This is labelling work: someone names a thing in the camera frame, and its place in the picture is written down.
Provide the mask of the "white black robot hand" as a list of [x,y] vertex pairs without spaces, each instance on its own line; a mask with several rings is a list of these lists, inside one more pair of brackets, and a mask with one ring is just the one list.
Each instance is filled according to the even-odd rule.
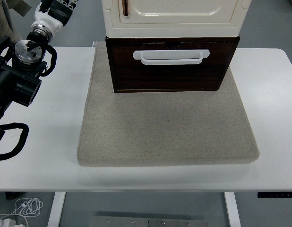
[[35,10],[31,31],[54,36],[68,23],[77,4],[78,0],[42,0]]

